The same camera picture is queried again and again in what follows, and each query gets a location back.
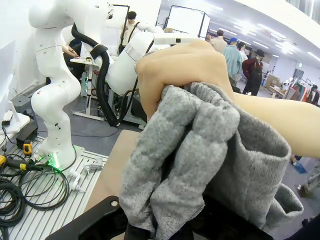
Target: ceiling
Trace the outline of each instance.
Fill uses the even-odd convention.
[[[209,29],[217,31],[219,28],[223,28],[231,31],[237,35],[224,31],[225,36],[229,38],[236,37],[248,42],[251,44],[249,46],[251,48],[259,48],[271,55],[284,56],[320,69],[320,62],[308,54],[308,52],[311,52],[320,58],[320,49],[318,47],[282,23],[237,1],[162,0],[161,9],[169,11],[172,5],[206,12],[211,18]],[[291,46],[293,46],[293,48],[289,50],[292,54],[289,52],[284,53],[283,49],[277,47],[276,45],[282,45],[282,43],[279,42],[281,38],[271,34],[270,30],[266,30],[265,27],[261,25],[264,25],[286,37],[285,42],[290,43]],[[245,34],[242,29],[234,26],[245,28],[254,35],[250,33]],[[254,43],[254,41],[268,48],[262,47]]]

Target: gray knit fabric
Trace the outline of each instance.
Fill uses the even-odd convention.
[[[161,166],[189,124],[192,129],[161,182]],[[120,205],[130,224],[152,232],[155,240],[168,240],[199,214],[204,192],[267,231],[303,212],[281,184],[290,156],[282,136],[220,88],[167,86],[124,170]]]

